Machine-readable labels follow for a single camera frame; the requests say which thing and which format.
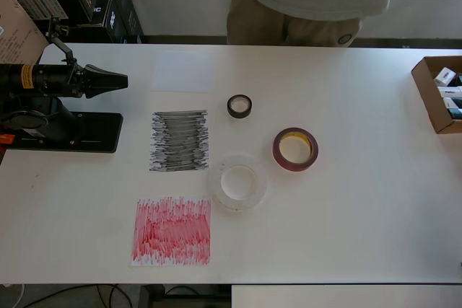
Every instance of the paper sheet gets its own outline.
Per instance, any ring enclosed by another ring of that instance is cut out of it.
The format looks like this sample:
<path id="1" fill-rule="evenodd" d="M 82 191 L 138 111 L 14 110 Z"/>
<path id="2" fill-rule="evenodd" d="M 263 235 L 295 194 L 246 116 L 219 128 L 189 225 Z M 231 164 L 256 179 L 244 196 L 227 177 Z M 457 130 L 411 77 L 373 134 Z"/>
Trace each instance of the paper sheet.
<path id="1" fill-rule="evenodd" d="M 214 80 L 213 53 L 165 51 L 156 58 L 152 90 L 205 93 L 213 90 Z"/>
<path id="2" fill-rule="evenodd" d="M 205 170 L 209 167 L 207 111 L 152 114 L 149 170 Z"/>
<path id="3" fill-rule="evenodd" d="M 210 209 L 208 198 L 139 200 L 131 264 L 208 264 Z"/>

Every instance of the red tape roll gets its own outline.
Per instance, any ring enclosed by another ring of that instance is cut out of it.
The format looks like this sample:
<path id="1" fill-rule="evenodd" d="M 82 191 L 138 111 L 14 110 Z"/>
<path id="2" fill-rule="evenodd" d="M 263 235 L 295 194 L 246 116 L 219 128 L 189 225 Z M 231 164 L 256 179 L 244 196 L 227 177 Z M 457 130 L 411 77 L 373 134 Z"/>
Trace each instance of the red tape roll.
<path id="1" fill-rule="evenodd" d="M 282 140 L 290 136 L 301 138 L 310 147 L 310 156 L 305 162 L 302 162 L 302 163 L 290 162 L 289 160 L 284 158 L 284 156 L 282 155 L 279 145 Z M 286 170 L 289 170 L 292 172 L 305 171 L 315 162 L 316 158 L 318 158 L 318 142 L 316 142 L 313 135 L 308 133 L 306 130 L 303 130 L 301 128 L 288 128 L 278 133 L 278 135 L 274 139 L 273 157 L 276 160 L 276 162 L 279 165 L 281 165 L 281 167 L 285 168 Z"/>

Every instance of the black tape roll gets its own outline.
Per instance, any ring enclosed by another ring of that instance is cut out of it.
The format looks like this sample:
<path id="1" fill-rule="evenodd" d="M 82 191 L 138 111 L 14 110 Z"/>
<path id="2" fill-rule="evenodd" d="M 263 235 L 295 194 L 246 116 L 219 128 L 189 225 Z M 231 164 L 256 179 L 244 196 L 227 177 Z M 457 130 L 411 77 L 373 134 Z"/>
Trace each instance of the black tape roll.
<path id="1" fill-rule="evenodd" d="M 235 109 L 234 106 L 239 101 L 247 104 L 247 108 L 245 110 L 238 111 Z M 231 117 L 239 118 L 239 119 L 245 118 L 248 115 L 250 115 L 250 112 L 252 111 L 252 100 L 250 100 L 250 98 L 246 95 L 238 94 L 238 95 L 235 95 L 234 97 L 231 97 L 228 100 L 227 107 L 228 107 L 228 113 L 230 114 Z"/>
<path id="2" fill-rule="evenodd" d="M 305 162 L 302 163 L 295 163 L 290 162 L 287 160 L 284 155 L 281 153 L 281 149 L 279 148 L 279 144 L 282 140 L 286 137 L 295 136 L 301 138 L 306 144 L 310 147 L 310 156 L 307 158 Z M 308 133 L 306 130 L 301 128 L 288 128 L 281 131 L 273 142 L 273 157 L 276 162 L 281 165 L 281 167 L 285 168 L 286 170 L 293 171 L 293 172 L 301 172 L 305 171 L 309 168 L 318 158 L 318 142 L 316 142 L 313 135 Z"/>

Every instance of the tape roll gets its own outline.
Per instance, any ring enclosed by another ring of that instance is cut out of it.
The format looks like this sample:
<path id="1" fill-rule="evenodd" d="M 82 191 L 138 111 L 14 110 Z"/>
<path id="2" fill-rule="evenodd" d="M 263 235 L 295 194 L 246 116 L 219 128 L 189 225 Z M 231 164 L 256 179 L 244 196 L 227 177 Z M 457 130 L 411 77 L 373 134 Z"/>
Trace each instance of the tape roll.
<path id="1" fill-rule="evenodd" d="M 246 95 L 235 95 L 228 100 L 228 113 L 233 118 L 245 118 L 252 111 L 252 100 Z"/>
<path id="2" fill-rule="evenodd" d="M 252 191 L 244 198 L 235 198 L 225 191 L 222 184 L 223 174 L 236 166 L 245 167 L 253 172 L 256 184 Z M 267 189 L 265 169 L 252 157 L 235 155 L 224 159 L 209 171 L 209 187 L 217 200 L 233 211 L 244 211 L 257 206 L 264 198 Z"/>
<path id="3" fill-rule="evenodd" d="M 310 156 L 304 162 L 291 162 L 281 153 L 280 143 L 290 136 L 301 138 L 310 147 Z M 314 136 L 306 130 L 301 128 L 288 128 L 281 131 L 274 139 L 273 157 L 276 162 L 286 170 L 293 172 L 305 171 L 315 162 L 316 158 L 318 158 L 318 142 L 316 142 Z"/>

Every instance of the black stand base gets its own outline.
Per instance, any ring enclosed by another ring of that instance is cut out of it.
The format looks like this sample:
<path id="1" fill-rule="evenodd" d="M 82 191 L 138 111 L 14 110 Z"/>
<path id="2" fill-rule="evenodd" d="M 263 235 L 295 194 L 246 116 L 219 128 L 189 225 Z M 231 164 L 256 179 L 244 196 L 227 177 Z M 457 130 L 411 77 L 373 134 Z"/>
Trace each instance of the black stand base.
<path id="1" fill-rule="evenodd" d="M 83 151 L 91 153 L 114 153 L 121 133 L 123 117 L 119 113 L 73 112 L 82 129 L 75 138 L 66 142 L 56 142 L 46 138 L 34 137 L 25 131 L 14 131 L 13 144 L 7 149 L 26 149 L 31 151 Z"/>

